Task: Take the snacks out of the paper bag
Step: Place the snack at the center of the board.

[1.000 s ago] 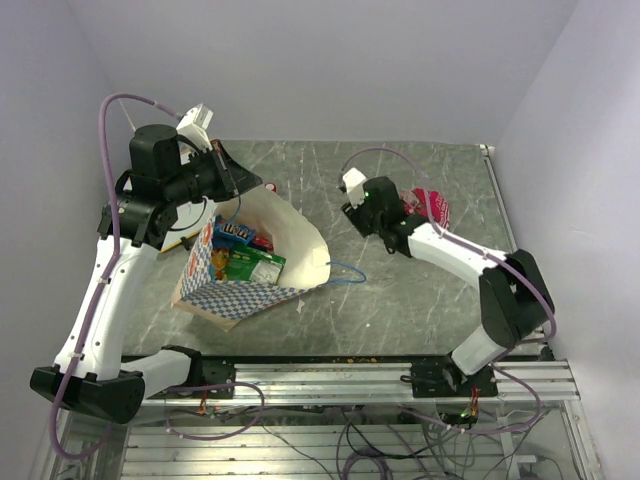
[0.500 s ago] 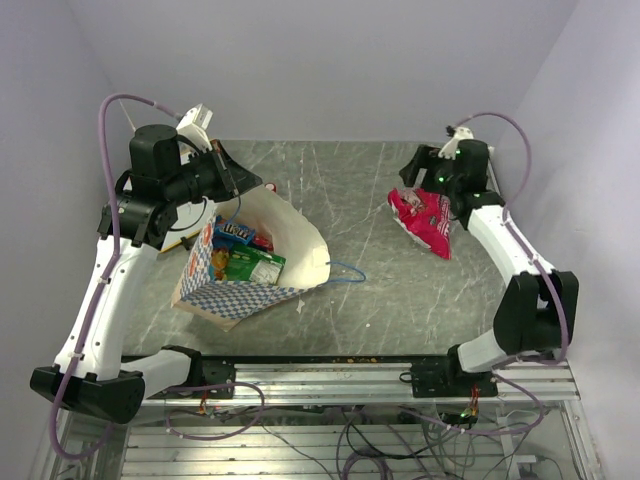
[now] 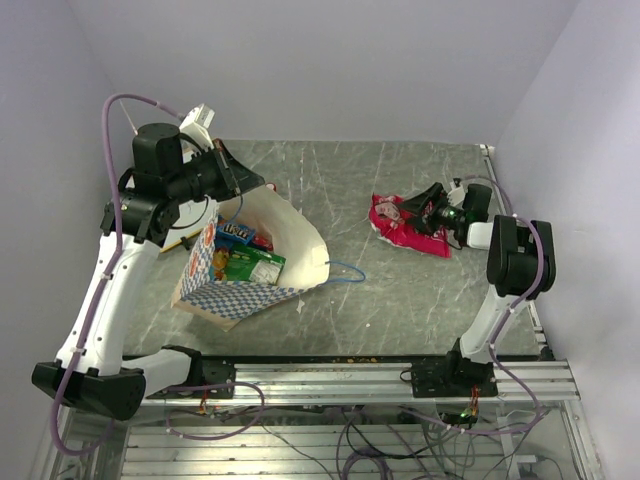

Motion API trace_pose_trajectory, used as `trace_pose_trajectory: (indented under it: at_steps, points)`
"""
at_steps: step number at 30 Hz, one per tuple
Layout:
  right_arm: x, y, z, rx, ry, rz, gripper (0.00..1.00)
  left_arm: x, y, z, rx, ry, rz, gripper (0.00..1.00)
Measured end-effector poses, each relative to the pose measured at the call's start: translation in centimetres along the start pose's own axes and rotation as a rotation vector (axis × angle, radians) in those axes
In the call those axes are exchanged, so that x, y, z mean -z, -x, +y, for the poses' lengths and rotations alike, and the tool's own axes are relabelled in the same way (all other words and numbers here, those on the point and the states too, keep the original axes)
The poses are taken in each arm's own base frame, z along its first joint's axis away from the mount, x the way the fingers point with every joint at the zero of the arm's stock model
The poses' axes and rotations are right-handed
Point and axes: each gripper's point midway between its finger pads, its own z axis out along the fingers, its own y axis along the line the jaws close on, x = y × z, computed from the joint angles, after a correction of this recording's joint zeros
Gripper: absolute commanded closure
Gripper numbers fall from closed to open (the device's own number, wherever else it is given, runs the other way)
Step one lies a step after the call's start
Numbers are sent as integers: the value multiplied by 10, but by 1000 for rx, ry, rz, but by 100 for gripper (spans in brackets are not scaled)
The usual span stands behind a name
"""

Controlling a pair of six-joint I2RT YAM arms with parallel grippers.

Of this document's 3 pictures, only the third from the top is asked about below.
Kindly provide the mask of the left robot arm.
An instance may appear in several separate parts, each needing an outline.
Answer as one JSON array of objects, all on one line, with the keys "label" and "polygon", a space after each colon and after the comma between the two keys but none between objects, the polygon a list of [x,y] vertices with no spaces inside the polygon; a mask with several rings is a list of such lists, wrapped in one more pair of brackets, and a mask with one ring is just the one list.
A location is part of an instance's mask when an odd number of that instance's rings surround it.
[{"label": "left robot arm", "polygon": [[60,404],[117,421],[131,419],[143,398],[160,390],[192,397],[203,387],[202,356],[193,349],[122,358],[131,311],[181,205],[234,199],[265,183],[222,142],[168,123],[139,127],[132,153],[119,199],[104,208],[99,257],[76,322],[54,360],[37,363],[31,375]]}]

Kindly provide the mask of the checkered paper bag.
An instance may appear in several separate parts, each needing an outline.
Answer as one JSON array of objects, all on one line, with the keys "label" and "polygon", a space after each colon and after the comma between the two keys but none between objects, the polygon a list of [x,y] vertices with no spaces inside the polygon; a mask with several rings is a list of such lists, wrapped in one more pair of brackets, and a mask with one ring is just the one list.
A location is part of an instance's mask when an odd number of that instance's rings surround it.
[{"label": "checkered paper bag", "polygon": [[332,260],[318,230],[267,184],[214,205],[171,306],[227,332],[310,290],[365,279],[361,269]]}]

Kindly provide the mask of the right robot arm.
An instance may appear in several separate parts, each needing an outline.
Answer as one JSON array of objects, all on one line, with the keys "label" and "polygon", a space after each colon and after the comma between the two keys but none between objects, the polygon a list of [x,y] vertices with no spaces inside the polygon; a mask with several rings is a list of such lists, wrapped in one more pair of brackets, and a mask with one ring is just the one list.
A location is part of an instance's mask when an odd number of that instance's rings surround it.
[{"label": "right robot arm", "polygon": [[496,347],[509,322],[555,281],[551,224],[525,223],[512,215],[490,218],[491,198],[491,187],[471,183],[456,206],[435,183],[398,206],[417,233],[451,233],[460,247],[487,252],[489,289],[472,324],[446,355],[429,357],[408,371],[417,398],[495,396]]}]

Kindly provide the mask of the red snack bag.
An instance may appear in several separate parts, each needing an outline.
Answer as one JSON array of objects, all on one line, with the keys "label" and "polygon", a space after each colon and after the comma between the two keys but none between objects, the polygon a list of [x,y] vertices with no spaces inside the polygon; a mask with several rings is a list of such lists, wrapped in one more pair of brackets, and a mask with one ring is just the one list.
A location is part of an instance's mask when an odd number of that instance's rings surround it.
[{"label": "red snack bag", "polygon": [[368,219],[378,237],[397,248],[450,258],[451,247],[445,230],[441,228],[434,236],[419,233],[409,224],[413,214],[401,206],[403,202],[404,198],[397,195],[372,195]]}]

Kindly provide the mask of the green snack bag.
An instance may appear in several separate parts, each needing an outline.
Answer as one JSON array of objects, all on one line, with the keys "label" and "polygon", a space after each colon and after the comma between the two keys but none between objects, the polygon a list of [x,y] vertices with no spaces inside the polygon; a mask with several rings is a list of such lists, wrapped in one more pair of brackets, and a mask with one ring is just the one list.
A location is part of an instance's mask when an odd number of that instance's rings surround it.
[{"label": "green snack bag", "polygon": [[235,245],[231,250],[217,248],[209,267],[209,278],[275,285],[285,264],[284,257],[248,245]]}]

